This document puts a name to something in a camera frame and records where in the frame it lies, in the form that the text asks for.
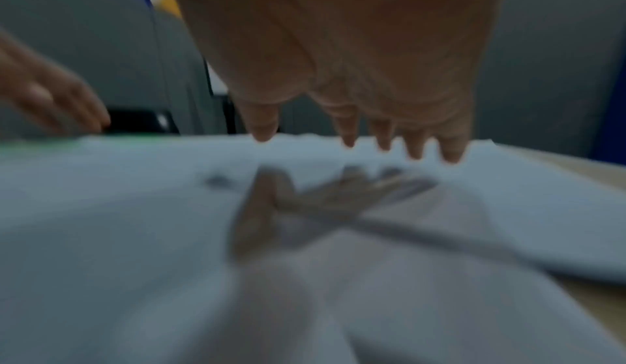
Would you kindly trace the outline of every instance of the table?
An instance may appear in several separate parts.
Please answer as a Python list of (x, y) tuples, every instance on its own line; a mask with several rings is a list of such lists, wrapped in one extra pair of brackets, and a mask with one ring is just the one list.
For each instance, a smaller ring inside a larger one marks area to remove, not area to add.
[[(501, 145), (508, 151), (626, 191), (626, 167), (532, 149)], [(626, 288), (558, 279), (559, 284), (617, 339), (626, 345)]]

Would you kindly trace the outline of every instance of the human hand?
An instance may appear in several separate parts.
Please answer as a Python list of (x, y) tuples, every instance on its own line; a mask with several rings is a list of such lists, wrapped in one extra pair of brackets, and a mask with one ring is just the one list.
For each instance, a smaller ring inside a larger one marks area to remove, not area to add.
[(54, 134), (64, 133), (57, 110), (87, 132), (110, 124), (106, 108), (75, 73), (35, 53), (0, 30), (0, 100)]
[(458, 162), (499, 0), (178, 0), (248, 131), (269, 140), (283, 102), (308, 93), (351, 147), (359, 115), (383, 150), (419, 159), (429, 137)]

